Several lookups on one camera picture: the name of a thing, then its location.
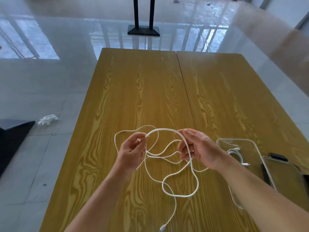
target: glossy floor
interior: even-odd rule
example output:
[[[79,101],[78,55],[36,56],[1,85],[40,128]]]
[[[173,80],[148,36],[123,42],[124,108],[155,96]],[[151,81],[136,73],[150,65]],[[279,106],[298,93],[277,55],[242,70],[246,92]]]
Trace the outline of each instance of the glossy floor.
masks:
[[[0,178],[0,231],[38,231],[102,47],[240,53],[309,139],[307,38],[242,2],[207,2],[156,0],[155,38],[127,35],[132,0],[0,0],[0,119],[59,117]],[[146,25],[149,0],[139,8]]]

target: debris on floor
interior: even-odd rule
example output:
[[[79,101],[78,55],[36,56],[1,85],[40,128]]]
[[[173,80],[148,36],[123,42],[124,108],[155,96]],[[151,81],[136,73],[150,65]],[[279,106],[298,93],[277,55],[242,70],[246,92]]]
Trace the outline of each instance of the debris on floor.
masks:
[[[180,2],[180,0],[173,0],[174,1],[174,3],[179,3]]]
[[[38,125],[49,125],[50,122],[53,120],[58,120],[58,117],[56,117],[55,115],[44,116],[42,119],[40,119]]]

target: tangled cable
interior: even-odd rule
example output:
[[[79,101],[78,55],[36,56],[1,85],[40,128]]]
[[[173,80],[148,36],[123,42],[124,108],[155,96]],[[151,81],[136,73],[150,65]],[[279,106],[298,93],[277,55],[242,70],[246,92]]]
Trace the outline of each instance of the tangled cable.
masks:
[[[177,130],[174,130],[174,129],[157,129],[156,127],[154,127],[154,126],[152,126],[152,125],[144,125],[144,126],[138,128],[138,129],[136,129],[136,130],[123,130],[123,131],[120,131],[120,132],[116,133],[115,136],[114,136],[114,142],[115,142],[115,147],[116,147],[117,153],[118,153],[118,148],[117,148],[117,145],[116,145],[116,136],[117,136],[117,134],[122,133],[122,132],[136,132],[136,131],[140,130],[140,129],[143,128],[143,127],[153,127],[153,128],[154,128],[154,130],[150,131],[150,132],[146,135],[146,137],[148,137],[148,136],[149,136],[150,134],[152,134],[153,132],[157,132],[157,133],[158,133],[158,137],[157,137],[157,140],[155,141],[155,143],[152,145],[151,148],[149,148],[149,149],[147,150],[147,147],[146,147],[146,153],[145,153],[144,160],[143,160],[142,163],[137,167],[137,169],[144,163],[144,164],[145,164],[146,172],[147,172],[147,174],[149,175],[149,177],[150,177],[153,181],[158,182],[158,183],[161,183],[161,184],[162,184],[162,190],[164,191],[164,193],[167,194],[167,195],[173,196],[174,199],[175,199],[175,209],[174,209],[174,212],[173,212],[172,216],[170,217],[170,219],[169,219],[163,226],[161,226],[160,231],[162,232],[162,231],[165,229],[165,227],[167,226],[167,224],[172,220],[173,216],[174,216],[175,213],[176,213],[176,208],[177,208],[176,197],[184,197],[184,198],[187,198],[187,197],[191,197],[192,195],[194,195],[194,194],[197,192],[198,187],[199,187],[199,181],[198,181],[197,176],[195,175],[195,172],[199,172],[199,173],[200,173],[200,172],[203,172],[203,171],[207,170],[208,168],[205,168],[205,169],[203,169],[203,170],[201,170],[201,171],[198,171],[198,170],[196,170],[196,169],[193,168],[193,165],[192,165],[192,158],[191,158],[191,154],[190,154],[190,149],[189,149],[188,143],[187,143],[186,139],[184,138],[184,136],[183,136],[180,132],[178,132]],[[156,143],[157,143],[157,141],[158,141],[158,139],[159,139],[159,131],[172,131],[172,132],[175,132],[175,133],[179,134],[179,136],[183,139],[184,143],[186,144],[186,147],[187,147],[187,150],[188,150],[188,155],[189,155],[189,161],[186,160],[187,164],[186,164],[182,169],[180,169],[180,170],[179,170],[178,172],[176,172],[176,173],[172,173],[172,174],[167,175],[162,181],[158,181],[158,180],[154,179],[154,178],[149,174],[148,169],[147,169],[147,166],[146,166],[146,159],[147,159],[147,158],[160,158],[160,159],[164,159],[164,160],[166,160],[166,161],[168,161],[168,162],[170,162],[170,163],[172,163],[172,164],[180,164],[180,163],[182,162],[182,160],[180,160],[179,162],[175,163],[175,162],[172,162],[172,161],[170,161],[170,160],[167,159],[167,158],[169,158],[169,157],[175,155],[176,153],[180,153],[179,151],[176,151],[176,152],[174,152],[173,154],[171,154],[171,155],[169,155],[169,156],[161,157],[160,155],[162,155],[162,154],[166,151],[166,149],[167,149],[172,143],[174,143],[174,142],[180,142],[181,140],[174,140],[174,141],[170,142],[170,143],[166,146],[166,148],[165,148],[161,153],[159,153],[159,154],[150,153],[150,150],[156,145]],[[241,164],[243,164],[243,165],[249,165],[249,164],[247,164],[247,163],[243,163],[243,158],[242,158],[241,154],[238,152],[239,149],[240,149],[240,148],[233,148],[233,149],[228,150],[227,153],[228,153],[228,154],[232,154],[232,153],[236,154],[236,155],[240,158]],[[173,190],[172,190],[172,188],[171,188],[167,183],[165,183],[165,181],[166,181],[166,179],[169,178],[170,176],[173,176],[173,175],[176,175],[176,174],[179,174],[180,172],[182,172],[188,165],[190,165],[190,167],[191,167],[191,172],[192,172],[192,174],[194,175],[194,177],[195,177],[195,179],[196,179],[196,182],[197,182],[196,189],[195,189],[194,192],[192,192],[190,195],[175,195],[174,192],[173,192]],[[164,185],[166,185],[166,186],[171,190],[172,194],[170,194],[170,193],[168,193],[167,191],[165,191]]]

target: wooden table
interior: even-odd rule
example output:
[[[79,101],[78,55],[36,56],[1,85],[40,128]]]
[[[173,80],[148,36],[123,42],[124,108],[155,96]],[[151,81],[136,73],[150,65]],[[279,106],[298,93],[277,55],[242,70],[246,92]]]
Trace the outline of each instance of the wooden table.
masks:
[[[143,125],[195,128],[213,140],[249,138],[263,154],[283,154],[309,172],[309,144],[241,55],[105,48],[40,231],[65,229],[114,164],[114,134]],[[129,135],[120,134],[117,145]],[[172,132],[160,132],[154,152],[174,139]],[[147,166],[159,180],[180,169],[164,160],[147,160]],[[165,231],[258,231],[249,215],[233,204],[217,172],[207,170],[198,178],[193,197],[177,198],[176,216]],[[168,184],[178,194],[196,187],[189,168]],[[173,197],[141,167],[123,188],[108,231],[157,232],[173,210]]]

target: left hand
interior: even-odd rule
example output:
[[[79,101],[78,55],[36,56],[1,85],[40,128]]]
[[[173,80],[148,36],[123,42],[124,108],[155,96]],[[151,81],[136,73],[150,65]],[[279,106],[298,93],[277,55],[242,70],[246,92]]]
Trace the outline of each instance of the left hand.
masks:
[[[136,132],[121,144],[114,167],[128,177],[144,160],[147,144],[145,136],[146,133]]]

